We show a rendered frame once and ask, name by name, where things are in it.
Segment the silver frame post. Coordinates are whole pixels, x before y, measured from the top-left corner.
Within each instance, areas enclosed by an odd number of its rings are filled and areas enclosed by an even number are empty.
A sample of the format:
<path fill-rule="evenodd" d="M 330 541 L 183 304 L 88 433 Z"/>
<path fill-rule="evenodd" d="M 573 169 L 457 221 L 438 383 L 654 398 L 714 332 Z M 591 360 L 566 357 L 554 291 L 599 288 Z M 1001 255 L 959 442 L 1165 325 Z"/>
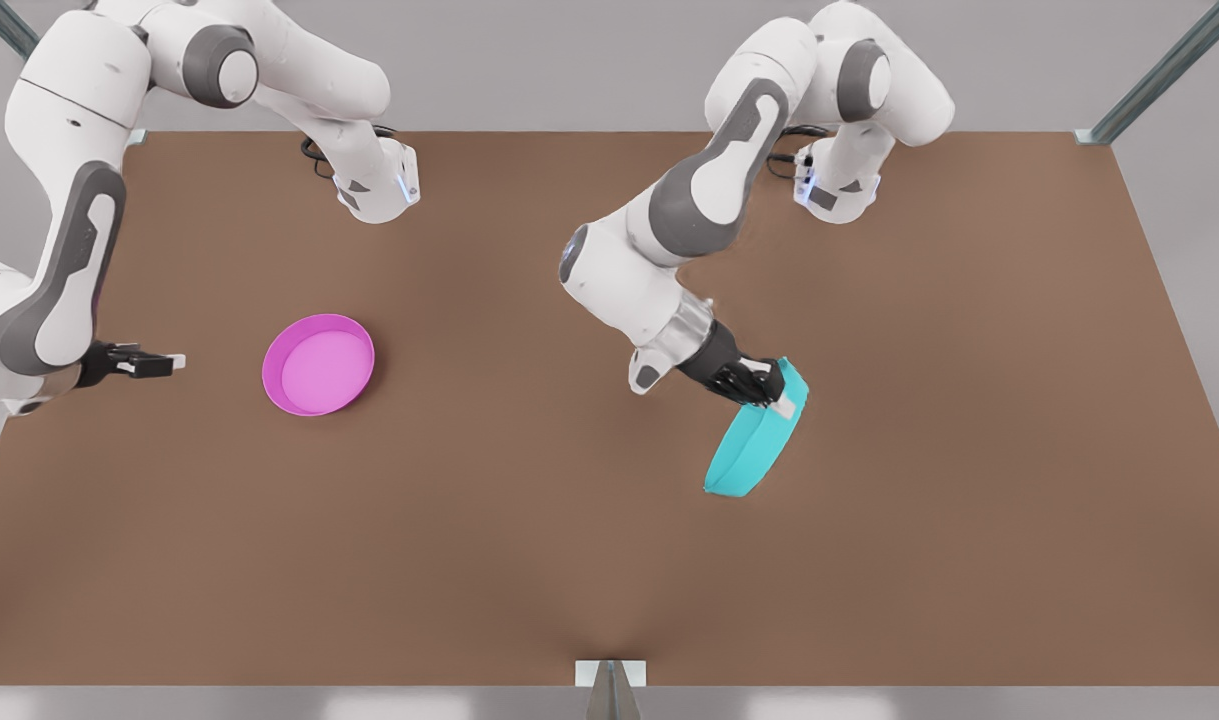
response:
<path fill-rule="evenodd" d="M 1219 0 L 1107 111 L 1093 127 L 1072 132 L 1081 146 L 1109 146 L 1219 41 Z"/>
<path fill-rule="evenodd" d="M 590 690 L 585 720 L 642 720 L 635 690 L 646 683 L 644 660 L 574 662 L 574 685 Z"/>
<path fill-rule="evenodd" d="M 37 32 L 6 0 L 0 0 L 0 38 L 20 58 L 29 58 L 39 41 Z"/>

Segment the blue plate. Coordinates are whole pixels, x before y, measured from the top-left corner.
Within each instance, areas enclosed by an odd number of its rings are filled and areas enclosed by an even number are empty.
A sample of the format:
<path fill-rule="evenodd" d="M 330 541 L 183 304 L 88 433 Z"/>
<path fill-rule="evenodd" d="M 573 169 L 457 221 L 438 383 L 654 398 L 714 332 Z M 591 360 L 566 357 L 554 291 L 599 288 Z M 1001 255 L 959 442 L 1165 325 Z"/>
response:
<path fill-rule="evenodd" d="M 724 497 L 745 497 L 770 471 L 792 437 L 802 414 L 809 386 L 787 361 L 779 359 L 784 389 L 797 406 L 794 419 L 784 419 L 769 407 L 744 404 L 734 415 L 727 432 L 709 461 L 705 475 L 705 492 Z"/>

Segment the pink plate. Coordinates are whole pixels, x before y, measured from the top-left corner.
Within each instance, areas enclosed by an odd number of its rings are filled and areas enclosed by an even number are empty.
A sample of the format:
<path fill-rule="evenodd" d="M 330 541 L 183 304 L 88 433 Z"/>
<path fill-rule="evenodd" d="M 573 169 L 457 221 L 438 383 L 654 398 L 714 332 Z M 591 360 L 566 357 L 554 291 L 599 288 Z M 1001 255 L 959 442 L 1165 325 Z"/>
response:
<path fill-rule="evenodd" d="M 327 415 L 352 404 L 371 384 L 371 333 L 340 314 L 306 316 L 277 334 L 262 365 L 263 392 L 284 413 Z"/>

